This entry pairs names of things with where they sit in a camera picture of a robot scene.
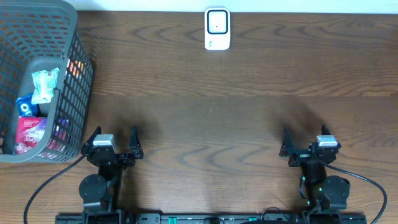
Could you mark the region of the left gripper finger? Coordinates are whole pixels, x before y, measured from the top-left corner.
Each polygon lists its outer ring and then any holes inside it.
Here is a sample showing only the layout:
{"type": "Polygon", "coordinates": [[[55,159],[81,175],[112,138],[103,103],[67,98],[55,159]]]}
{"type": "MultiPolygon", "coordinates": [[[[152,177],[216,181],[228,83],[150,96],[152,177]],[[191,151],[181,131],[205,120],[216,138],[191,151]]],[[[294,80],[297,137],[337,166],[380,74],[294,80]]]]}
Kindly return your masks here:
{"type": "Polygon", "coordinates": [[[95,137],[97,137],[97,135],[101,134],[101,127],[98,126],[93,134],[87,139],[87,141],[82,145],[81,147],[81,153],[90,153],[93,149],[93,142],[95,140],[95,137]]]}
{"type": "Polygon", "coordinates": [[[132,133],[131,133],[128,147],[135,159],[143,159],[144,152],[143,152],[142,146],[140,144],[140,141],[139,141],[139,138],[137,135],[137,127],[136,126],[134,126],[132,128],[132,133]]]}

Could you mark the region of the red purple pad pack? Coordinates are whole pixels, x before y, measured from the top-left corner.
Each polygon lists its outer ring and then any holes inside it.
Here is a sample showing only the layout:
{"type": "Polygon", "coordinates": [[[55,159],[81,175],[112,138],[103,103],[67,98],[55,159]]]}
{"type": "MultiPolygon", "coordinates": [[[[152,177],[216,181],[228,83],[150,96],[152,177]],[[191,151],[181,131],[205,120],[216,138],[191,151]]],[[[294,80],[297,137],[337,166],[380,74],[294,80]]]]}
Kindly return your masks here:
{"type": "Polygon", "coordinates": [[[20,116],[17,125],[15,153],[24,154],[36,147],[45,134],[47,118],[20,116]]]}

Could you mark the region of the mint green wipes pack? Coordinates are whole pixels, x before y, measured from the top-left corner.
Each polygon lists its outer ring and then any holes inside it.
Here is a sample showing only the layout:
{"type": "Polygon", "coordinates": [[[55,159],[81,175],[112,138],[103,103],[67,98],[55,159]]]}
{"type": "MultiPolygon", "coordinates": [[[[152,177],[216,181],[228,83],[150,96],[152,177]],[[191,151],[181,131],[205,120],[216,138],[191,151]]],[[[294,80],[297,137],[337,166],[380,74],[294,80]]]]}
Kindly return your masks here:
{"type": "Polygon", "coordinates": [[[32,95],[33,105],[50,103],[54,96],[54,89],[57,86],[60,69],[42,70],[32,73],[35,90],[32,95]]]}

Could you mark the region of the blue Oreo cookie pack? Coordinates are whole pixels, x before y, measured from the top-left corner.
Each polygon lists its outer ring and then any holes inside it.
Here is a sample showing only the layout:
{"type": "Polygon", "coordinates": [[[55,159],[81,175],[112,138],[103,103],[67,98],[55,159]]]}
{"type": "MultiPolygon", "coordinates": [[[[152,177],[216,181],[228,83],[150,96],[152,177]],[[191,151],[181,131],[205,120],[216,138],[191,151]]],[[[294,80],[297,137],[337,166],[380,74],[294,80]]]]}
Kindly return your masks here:
{"type": "Polygon", "coordinates": [[[20,116],[34,116],[36,117],[39,112],[37,104],[32,104],[33,93],[16,99],[16,105],[20,116]]]}

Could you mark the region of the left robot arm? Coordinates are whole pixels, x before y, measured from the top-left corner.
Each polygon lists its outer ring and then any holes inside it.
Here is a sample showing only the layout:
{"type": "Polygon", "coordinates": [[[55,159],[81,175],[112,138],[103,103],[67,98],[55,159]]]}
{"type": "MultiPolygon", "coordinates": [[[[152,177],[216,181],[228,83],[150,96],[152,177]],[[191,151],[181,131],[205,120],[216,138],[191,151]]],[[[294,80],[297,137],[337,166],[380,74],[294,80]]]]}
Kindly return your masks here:
{"type": "Polygon", "coordinates": [[[98,168],[97,174],[86,176],[79,186],[83,199],[82,218],[84,224],[134,223],[134,215],[118,208],[123,171],[135,166],[136,160],[144,153],[137,136],[137,128],[132,128],[128,153],[117,153],[112,134],[103,134],[97,127],[81,147],[81,154],[98,168]]]}

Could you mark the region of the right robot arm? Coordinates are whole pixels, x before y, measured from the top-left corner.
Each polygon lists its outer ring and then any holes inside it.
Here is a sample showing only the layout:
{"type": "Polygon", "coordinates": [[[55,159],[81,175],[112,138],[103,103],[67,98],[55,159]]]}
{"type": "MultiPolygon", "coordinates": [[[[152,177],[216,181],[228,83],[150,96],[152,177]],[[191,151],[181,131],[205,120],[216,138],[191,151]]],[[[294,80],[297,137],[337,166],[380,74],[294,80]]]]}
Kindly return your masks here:
{"type": "Polygon", "coordinates": [[[347,208],[350,182],[326,173],[326,166],[336,159],[340,148],[341,144],[325,125],[306,149],[297,149],[289,129],[284,128],[279,156],[287,157],[290,167],[301,168],[300,194],[309,206],[300,216],[302,223],[342,222],[340,214],[347,208]]]}

